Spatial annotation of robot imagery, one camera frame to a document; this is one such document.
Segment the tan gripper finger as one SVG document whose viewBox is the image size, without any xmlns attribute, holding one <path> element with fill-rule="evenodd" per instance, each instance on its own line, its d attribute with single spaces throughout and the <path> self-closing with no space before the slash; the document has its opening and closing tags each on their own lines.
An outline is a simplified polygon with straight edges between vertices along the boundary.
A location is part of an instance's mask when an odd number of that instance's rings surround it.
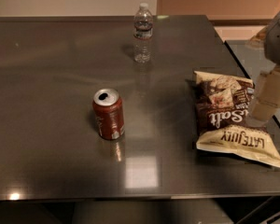
<svg viewBox="0 0 280 224">
<path fill-rule="evenodd" d="M 279 108 L 280 65 L 277 64 L 270 72 L 262 71 L 259 74 L 248 118 L 253 121 L 268 121 Z"/>
</svg>

